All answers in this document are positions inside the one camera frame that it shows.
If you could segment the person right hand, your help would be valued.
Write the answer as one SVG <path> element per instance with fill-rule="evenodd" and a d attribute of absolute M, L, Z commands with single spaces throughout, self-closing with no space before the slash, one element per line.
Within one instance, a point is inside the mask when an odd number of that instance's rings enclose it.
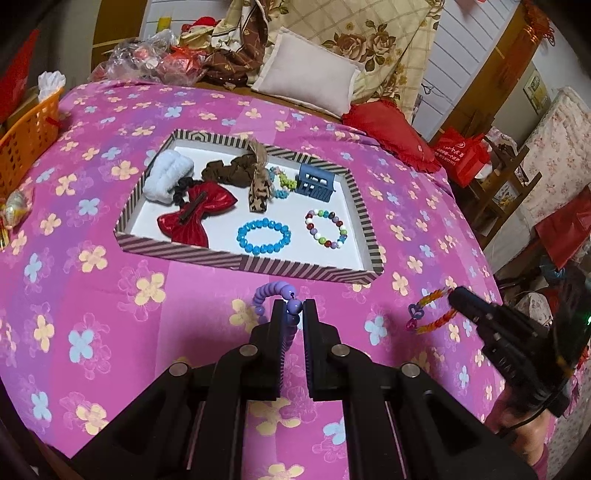
<path fill-rule="evenodd" d="M 530 466 L 546 464 L 548 450 L 545 439 L 552 417 L 551 413 L 544 410 L 537 418 L 530 420 L 531 413 L 520 415 L 510 407 L 511 399 L 512 390 L 510 387 L 506 387 L 487 416 L 485 425 L 491 431 L 498 433 L 503 428 L 509 429 L 525 421 L 525 425 L 513 430 L 516 439 L 510 445 Z"/>

